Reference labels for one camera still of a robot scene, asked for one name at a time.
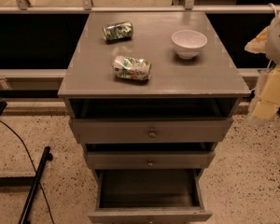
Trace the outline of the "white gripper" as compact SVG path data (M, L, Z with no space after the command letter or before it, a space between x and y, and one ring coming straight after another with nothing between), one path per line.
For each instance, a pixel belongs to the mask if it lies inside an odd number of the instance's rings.
M280 108L280 64L270 72L260 74L255 96L249 107L250 122L266 122Z

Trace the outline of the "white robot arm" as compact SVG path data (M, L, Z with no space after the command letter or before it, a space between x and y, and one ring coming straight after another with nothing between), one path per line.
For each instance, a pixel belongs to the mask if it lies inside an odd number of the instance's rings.
M255 38L245 45L245 51L264 53L275 68L267 68L260 73L255 89L255 97L248 109L250 123L260 125L270 119L280 108L280 11L270 4L274 18Z

